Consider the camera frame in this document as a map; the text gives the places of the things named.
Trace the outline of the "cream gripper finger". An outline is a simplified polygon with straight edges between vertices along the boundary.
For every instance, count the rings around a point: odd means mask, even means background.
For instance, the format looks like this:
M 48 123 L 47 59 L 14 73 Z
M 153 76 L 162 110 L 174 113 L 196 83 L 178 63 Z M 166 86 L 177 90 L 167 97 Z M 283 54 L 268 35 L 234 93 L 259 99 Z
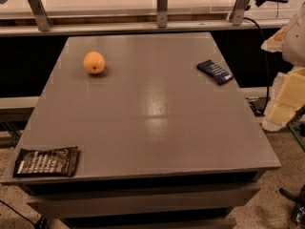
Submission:
M 265 52 L 282 52 L 283 35 L 286 27 L 278 30 L 273 36 L 268 38 L 261 45 L 261 49 Z
M 277 132 L 285 127 L 305 105 L 305 67 L 295 66 L 288 73 L 278 73 L 271 88 L 262 127 Z

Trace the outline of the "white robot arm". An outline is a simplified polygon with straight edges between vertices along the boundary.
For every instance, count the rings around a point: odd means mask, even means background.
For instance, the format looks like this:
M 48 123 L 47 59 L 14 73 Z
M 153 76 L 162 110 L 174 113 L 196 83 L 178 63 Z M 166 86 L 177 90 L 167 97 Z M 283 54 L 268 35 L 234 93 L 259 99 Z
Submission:
M 279 131 L 305 105 L 305 5 L 289 23 L 261 45 L 266 52 L 281 52 L 282 58 L 293 65 L 288 73 L 278 73 L 272 86 L 262 120 L 264 130 Z

